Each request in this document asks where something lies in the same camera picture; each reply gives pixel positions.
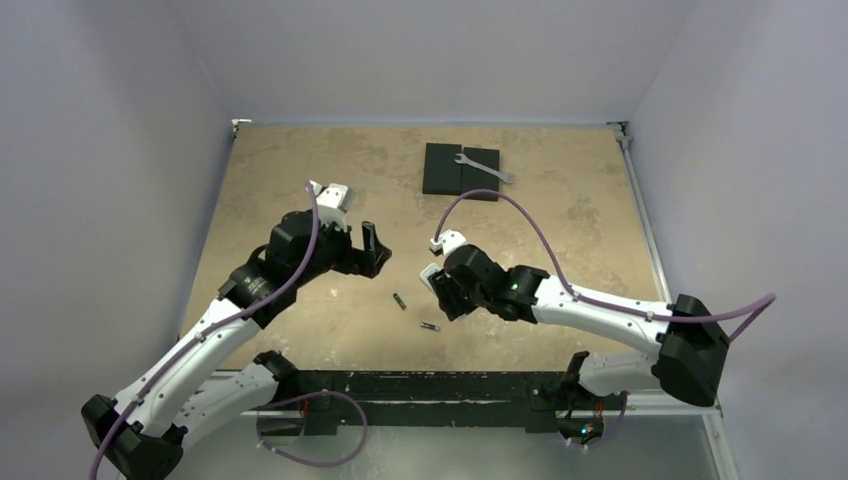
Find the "white remote control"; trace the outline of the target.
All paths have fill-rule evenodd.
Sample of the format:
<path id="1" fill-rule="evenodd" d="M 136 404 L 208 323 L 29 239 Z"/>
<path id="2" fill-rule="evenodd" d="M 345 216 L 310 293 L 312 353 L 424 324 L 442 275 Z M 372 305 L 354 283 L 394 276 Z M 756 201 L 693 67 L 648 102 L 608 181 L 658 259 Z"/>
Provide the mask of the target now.
<path id="1" fill-rule="evenodd" d="M 435 292 L 433 284 L 431 282 L 431 278 L 440 273 L 442 271 L 442 267 L 436 263 L 430 263 L 426 267 L 424 267 L 419 273 L 419 279 L 421 283 L 431 292 Z"/>

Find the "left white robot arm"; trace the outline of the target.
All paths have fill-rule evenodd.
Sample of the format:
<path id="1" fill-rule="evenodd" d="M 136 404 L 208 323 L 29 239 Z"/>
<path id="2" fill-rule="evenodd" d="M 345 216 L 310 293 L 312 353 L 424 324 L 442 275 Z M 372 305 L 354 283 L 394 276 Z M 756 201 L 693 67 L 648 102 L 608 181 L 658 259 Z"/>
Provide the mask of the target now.
<path id="1" fill-rule="evenodd" d="M 281 353 L 266 351 L 226 383 L 203 383 L 235 350 L 292 306 L 300 288 L 337 272 L 375 278 L 392 256 L 373 223 L 352 244 L 339 211 L 285 214 L 267 243 L 232 271 L 194 326 L 130 386 L 112 397 L 93 395 L 81 414 L 97 449 L 88 476 L 103 461 L 126 479 L 164 479 L 187 450 L 236 416 L 257 407 L 305 409 L 327 388 L 302 387 L 301 372 Z"/>

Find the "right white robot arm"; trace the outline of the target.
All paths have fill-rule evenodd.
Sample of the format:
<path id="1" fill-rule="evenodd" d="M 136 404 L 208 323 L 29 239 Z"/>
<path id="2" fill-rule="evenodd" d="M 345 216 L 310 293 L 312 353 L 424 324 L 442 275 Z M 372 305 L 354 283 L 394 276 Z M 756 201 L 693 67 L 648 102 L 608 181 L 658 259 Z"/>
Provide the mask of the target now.
<path id="1" fill-rule="evenodd" d="M 702 322 L 706 309 L 694 297 L 668 304 L 568 288 L 543 269 L 503 268 L 471 244 L 451 249 L 419 278 L 451 321 L 483 309 L 504 321 L 573 328 L 627 346 L 617 354 L 573 355 L 561 381 L 573 406 L 641 390 L 697 407 L 716 403 L 730 340 L 717 323 Z"/>

